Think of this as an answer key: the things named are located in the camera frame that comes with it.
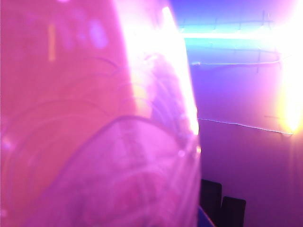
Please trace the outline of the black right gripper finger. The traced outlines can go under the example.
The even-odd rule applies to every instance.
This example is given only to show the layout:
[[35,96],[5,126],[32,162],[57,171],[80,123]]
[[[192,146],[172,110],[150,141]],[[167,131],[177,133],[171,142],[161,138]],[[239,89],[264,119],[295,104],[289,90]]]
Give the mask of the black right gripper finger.
[[49,207],[40,207],[34,214],[32,220],[33,227],[48,227],[49,226]]

